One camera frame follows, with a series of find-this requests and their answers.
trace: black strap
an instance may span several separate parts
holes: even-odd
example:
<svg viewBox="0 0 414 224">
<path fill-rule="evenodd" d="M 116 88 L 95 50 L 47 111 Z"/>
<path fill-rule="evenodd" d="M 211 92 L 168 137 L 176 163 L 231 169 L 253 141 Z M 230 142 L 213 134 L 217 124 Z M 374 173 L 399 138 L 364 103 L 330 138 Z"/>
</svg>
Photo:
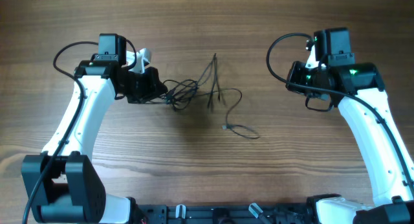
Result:
<svg viewBox="0 0 414 224">
<path fill-rule="evenodd" d="M 332 103 L 332 101 L 331 101 L 331 103 L 329 104 L 329 107 L 327 108 L 327 109 L 317 109 L 317 108 L 313 108 L 313 107 L 308 107 L 308 103 L 309 103 L 309 100 L 310 100 L 311 98 L 309 97 L 309 96 L 307 96 L 306 97 L 306 101 L 305 101 L 305 107 L 307 108 L 307 109 L 309 109 L 309 110 L 312 110 L 312 111 L 321 111 L 321 112 L 328 112 L 328 111 L 330 111 L 330 110 L 332 110 L 332 108 L 334 107 L 334 104 Z"/>
</svg>

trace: table surface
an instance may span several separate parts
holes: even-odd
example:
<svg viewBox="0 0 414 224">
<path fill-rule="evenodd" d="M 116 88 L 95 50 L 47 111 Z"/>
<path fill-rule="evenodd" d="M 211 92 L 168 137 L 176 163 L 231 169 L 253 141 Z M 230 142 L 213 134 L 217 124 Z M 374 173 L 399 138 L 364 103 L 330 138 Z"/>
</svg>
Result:
<svg viewBox="0 0 414 224">
<path fill-rule="evenodd" d="M 211 112 L 206 98 L 180 112 L 116 101 L 92 160 L 108 193 L 140 204 L 271 204 L 325 193 L 371 204 L 367 170 L 338 110 L 307 110 L 303 96 L 269 74 L 265 56 L 283 34 L 348 27 L 356 60 L 379 68 L 413 153 L 413 1 L 0 0 L 0 222 L 21 221 L 21 161 L 49 141 L 72 95 L 73 82 L 52 67 L 55 53 L 102 32 L 150 49 L 161 80 L 196 79 L 217 53 L 221 86 L 243 92 L 230 122 L 261 135 L 246 140 L 223 130 L 228 107 L 215 101 Z M 78 46 L 58 64 L 73 71 L 94 52 Z M 306 59 L 299 38 L 280 43 L 271 62 L 286 76 L 293 61 Z M 237 101 L 237 93 L 224 95 L 229 105 Z"/>
</svg>

